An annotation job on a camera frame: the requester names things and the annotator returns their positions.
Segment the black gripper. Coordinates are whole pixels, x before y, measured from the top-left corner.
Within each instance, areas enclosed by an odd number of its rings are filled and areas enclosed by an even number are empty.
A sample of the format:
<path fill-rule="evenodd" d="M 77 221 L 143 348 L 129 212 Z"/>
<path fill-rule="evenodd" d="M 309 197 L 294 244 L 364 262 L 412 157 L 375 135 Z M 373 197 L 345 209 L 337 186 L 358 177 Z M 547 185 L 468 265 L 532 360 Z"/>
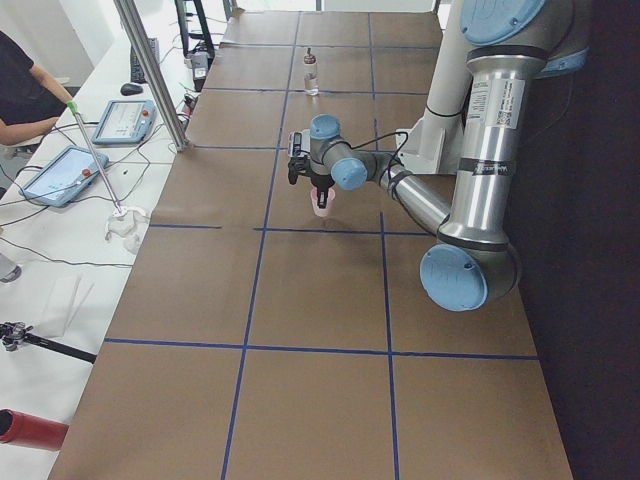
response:
<path fill-rule="evenodd" d="M 315 162 L 308 153 L 302 153 L 290 158 L 287 167 L 289 184 L 295 185 L 299 176 L 308 177 L 316 188 L 316 207 L 325 210 L 331 188 L 331 174 L 325 166 Z"/>

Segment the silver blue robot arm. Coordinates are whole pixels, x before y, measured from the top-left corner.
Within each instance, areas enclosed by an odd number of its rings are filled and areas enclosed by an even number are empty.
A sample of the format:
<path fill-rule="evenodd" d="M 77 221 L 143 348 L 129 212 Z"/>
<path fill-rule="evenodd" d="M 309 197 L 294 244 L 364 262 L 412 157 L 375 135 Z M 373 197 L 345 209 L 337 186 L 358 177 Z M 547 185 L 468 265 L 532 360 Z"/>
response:
<path fill-rule="evenodd" d="M 379 185 L 436 244 L 423 256 L 428 296 L 454 312 L 508 294 L 520 262 L 503 218 L 531 83 L 586 60 L 588 1 L 456 1 L 423 116 L 395 153 L 353 147 L 339 121 L 315 117 L 290 135 L 288 179 L 309 178 L 324 208 L 332 187 Z"/>

